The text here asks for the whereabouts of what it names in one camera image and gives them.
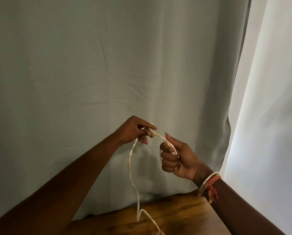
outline bracelet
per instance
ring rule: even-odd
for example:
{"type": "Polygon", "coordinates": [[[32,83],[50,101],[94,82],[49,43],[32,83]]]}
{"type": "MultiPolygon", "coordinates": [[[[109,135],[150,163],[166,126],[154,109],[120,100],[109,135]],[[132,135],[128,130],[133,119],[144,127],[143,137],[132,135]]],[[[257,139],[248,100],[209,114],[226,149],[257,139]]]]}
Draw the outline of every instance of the bracelet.
{"type": "Polygon", "coordinates": [[[201,197],[203,196],[203,193],[205,189],[208,188],[208,199],[209,199],[209,204],[212,202],[215,202],[215,199],[218,199],[218,193],[217,190],[212,186],[214,182],[216,182],[218,179],[220,179],[221,176],[218,172],[211,173],[203,182],[201,187],[199,188],[198,192],[201,197]]]}

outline white rope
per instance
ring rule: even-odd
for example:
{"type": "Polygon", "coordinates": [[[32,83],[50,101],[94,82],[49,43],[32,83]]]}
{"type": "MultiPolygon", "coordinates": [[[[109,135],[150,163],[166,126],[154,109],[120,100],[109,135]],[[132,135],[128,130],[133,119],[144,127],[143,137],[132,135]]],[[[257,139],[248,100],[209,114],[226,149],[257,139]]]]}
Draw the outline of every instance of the white rope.
{"type": "MultiPolygon", "coordinates": [[[[170,147],[173,147],[174,148],[174,150],[175,150],[175,152],[173,152],[173,154],[177,154],[177,152],[176,152],[176,149],[175,149],[175,147],[172,145],[172,143],[170,143],[166,138],[164,138],[164,137],[162,137],[160,134],[158,134],[158,133],[155,133],[154,131],[152,131],[152,134],[153,135],[156,135],[156,136],[159,136],[160,138],[162,138],[170,147]]],[[[139,218],[140,218],[140,216],[141,216],[141,213],[142,212],[144,212],[151,220],[152,220],[152,222],[154,223],[154,225],[156,225],[156,227],[157,227],[157,229],[158,229],[158,232],[157,232],[157,234],[156,235],[164,235],[164,232],[163,231],[161,231],[160,230],[160,228],[159,228],[159,226],[157,225],[157,223],[153,220],[153,218],[149,215],[149,213],[147,213],[146,212],[146,210],[144,210],[144,209],[139,209],[139,193],[138,193],[138,191],[137,191],[137,189],[136,189],[136,186],[134,185],[134,183],[133,183],[133,181],[132,181],[132,176],[131,176],[131,156],[132,156],[132,153],[133,153],[133,148],[135,147],[135,145],[136,145],[136,143],[137,143],[137,139],[135,140],[135,142],[134,142],[134,144],[133,144],[133,147],[132,147],[132,149],[131,149],[131,151],[130,151],[130,157],[129,157],[129,159],[128,159],[128,168],[129,168],[129,176],[130,176],[130,180],[131,180],[131,184],[132,184],[132,186],[135,188],[135,190],[136,190],[136,194],[137,194],[137,213],[136,213],[136,219],[137,219],[137,221],[139,221],[139,218]]]]}

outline orange thread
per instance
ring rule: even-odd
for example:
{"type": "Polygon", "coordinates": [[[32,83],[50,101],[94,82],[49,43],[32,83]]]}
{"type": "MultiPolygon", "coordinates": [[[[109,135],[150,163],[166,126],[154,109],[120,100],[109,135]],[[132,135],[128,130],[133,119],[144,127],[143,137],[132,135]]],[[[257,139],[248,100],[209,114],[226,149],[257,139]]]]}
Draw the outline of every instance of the orange thread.
{"type": "Polygon", "coordinates": [[[218,179],[220,179],[221,176],[219,174],[214,175],[211,177],[204,185],[201,194],[204,193],[206,189],[208,189],[208,199],[209,199],[209,204],[212,202],[215,202],[216,199],[219,199],[217,190],[212,186],[213,183],[215,183],[218,179]]]}

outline wooden table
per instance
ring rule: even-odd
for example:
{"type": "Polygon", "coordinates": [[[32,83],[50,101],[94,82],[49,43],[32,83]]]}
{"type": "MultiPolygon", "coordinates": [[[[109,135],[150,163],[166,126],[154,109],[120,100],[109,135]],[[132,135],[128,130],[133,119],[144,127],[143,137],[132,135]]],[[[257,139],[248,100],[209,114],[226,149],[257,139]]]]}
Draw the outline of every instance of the wooden table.
{"type": "MultiPolygon", "coordinates": [[[[230,232],[197,192],[180,194],[142,204],[165,235],[229,235],[230,232]]],[[[71,222],[67,235],[156,235],[157,229],[142,213],[136,222],[136,206],[71,222]]]]}

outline hand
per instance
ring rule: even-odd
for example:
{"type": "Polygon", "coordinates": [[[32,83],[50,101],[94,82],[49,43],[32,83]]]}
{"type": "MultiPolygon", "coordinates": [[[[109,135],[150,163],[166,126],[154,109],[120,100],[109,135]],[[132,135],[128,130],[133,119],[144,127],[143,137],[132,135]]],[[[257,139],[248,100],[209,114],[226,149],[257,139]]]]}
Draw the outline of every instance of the hand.
{"type": "Polygon", "coordinates": [[[121,145],[132,142],[136,138],[141,143],[148,144],[146,135],[153,138],[153,134],[149,129],[157,130],[157,127],[136,116],[132,116],[114,132],[114,135],[118,138],[121,145]]]}
{"type": "Polygon", "coordinates": [[[163,142],[160,145],[162,169],[166,172],[172,172],[178,177],[192,180],[197,186],[200,186],[204,179],[212,173],[211,169],[198,159],[186,143],[172,138],[169,134],[166,134],[166,138],[173,144],[178,154],[172,154],[174,149],[163,142]]]}

